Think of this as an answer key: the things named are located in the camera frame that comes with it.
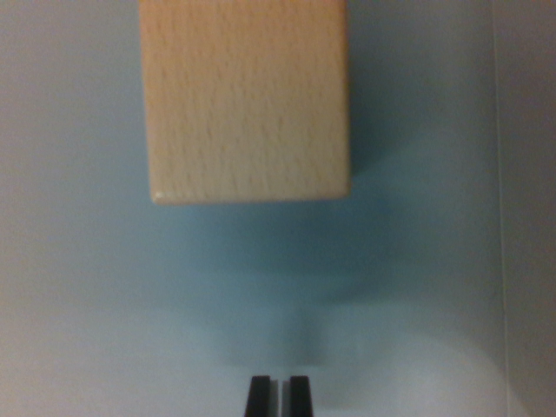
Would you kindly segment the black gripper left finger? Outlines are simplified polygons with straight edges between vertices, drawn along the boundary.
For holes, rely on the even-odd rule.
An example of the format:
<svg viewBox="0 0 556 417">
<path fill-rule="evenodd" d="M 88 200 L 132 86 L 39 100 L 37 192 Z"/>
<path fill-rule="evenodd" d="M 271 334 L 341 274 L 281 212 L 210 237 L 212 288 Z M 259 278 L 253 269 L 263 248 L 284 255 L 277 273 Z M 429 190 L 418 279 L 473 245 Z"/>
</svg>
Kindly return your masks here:
<svg viewBox="0 0 556 417">
<path fill-rule="evenodd" d="M 245 417 L 277 417 L 279 385 L 269 375 L 253 376 L 249 385 Z"/>
</svg>

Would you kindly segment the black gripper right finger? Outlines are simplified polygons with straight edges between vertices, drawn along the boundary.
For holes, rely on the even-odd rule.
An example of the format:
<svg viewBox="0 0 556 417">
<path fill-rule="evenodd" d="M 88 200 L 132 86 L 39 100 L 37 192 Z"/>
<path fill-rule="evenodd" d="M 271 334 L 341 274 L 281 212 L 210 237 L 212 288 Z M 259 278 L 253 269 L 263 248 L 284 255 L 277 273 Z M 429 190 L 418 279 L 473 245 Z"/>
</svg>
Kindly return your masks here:
<svg viewBox="0 0 556 417">
<path fill-rule="evenodd" d="M 281 417 L 313 417 L 310 379 L 294 375 L 282 383 Z"/>
</svg>

